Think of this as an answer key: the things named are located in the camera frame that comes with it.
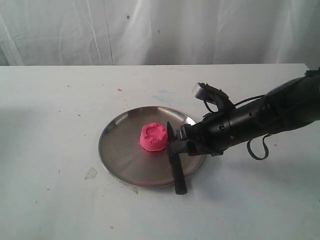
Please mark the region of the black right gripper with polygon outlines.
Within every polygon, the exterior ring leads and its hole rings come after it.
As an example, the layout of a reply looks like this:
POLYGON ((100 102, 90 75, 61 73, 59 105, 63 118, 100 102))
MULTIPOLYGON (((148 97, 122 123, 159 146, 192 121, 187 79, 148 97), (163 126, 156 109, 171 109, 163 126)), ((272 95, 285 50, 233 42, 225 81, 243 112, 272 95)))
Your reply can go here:
POLYGON ((176 130, 176 138, 186 141, 169 142, 166 150, 169 155, 222 155, 226 149, 240 144, 239 125, 238 112, 209 116, 194 125, 183 124, 176 130))

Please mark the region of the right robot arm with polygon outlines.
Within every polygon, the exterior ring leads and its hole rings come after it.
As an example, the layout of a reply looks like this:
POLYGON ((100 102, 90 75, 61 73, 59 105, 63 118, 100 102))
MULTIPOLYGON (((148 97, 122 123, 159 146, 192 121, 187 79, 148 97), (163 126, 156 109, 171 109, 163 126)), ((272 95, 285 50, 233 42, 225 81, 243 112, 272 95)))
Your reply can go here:
POLYGON ((201 122, 178 128, 168 141, 169 154, 222 155, 232 146, 299 129, 320 119, 318 75, 290 80, 241 107, 208 84, 197 83, 194 91, 197 99, 216 105, 218 110, 207 113, 201 122))

